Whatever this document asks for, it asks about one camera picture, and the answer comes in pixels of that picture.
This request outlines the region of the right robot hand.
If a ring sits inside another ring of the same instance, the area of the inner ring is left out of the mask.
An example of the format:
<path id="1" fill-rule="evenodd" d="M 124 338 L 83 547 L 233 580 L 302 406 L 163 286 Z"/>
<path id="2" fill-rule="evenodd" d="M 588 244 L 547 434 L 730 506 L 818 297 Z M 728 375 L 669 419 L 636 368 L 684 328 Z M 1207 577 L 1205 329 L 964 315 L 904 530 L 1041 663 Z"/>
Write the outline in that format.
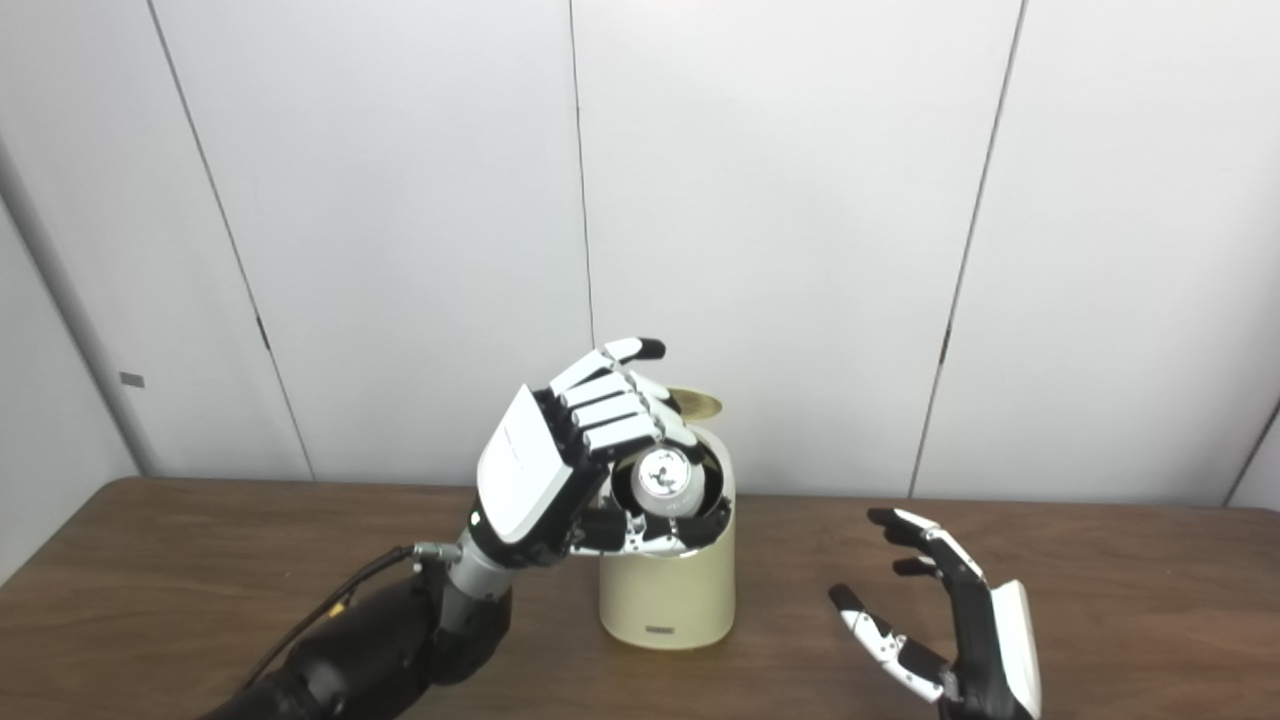
<path id="1" fill-rule="evenodd" d="M 899 577 L 929 577 L 948 594 L 957 653 L 946 659 L 872 612 L 845 583 L 828 589 L 841 621 L 887 675 L 941 719 L 1041 719 L 1044 696 L 1027 588 L 989 584 L 986 571 L 941 524 L 904 509 L 873 507 L 870 523 L 916 556 Z"/>

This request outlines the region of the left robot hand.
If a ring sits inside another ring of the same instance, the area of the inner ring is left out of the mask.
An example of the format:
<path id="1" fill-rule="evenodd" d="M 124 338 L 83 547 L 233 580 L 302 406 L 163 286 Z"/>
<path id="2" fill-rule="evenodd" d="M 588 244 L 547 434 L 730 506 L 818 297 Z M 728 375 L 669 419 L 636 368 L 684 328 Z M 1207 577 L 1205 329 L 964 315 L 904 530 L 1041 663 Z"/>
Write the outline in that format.
<path id="1" fill-rule="evenodd" d="M 682 557 L 733 520 L 724 461 L 672 388 L 632 369 L 666 345 L 596 347 L 545 386 L 522 386 L 477 461 L 468 537 L 495 565 L 549 568 L 570 555 Z"/>

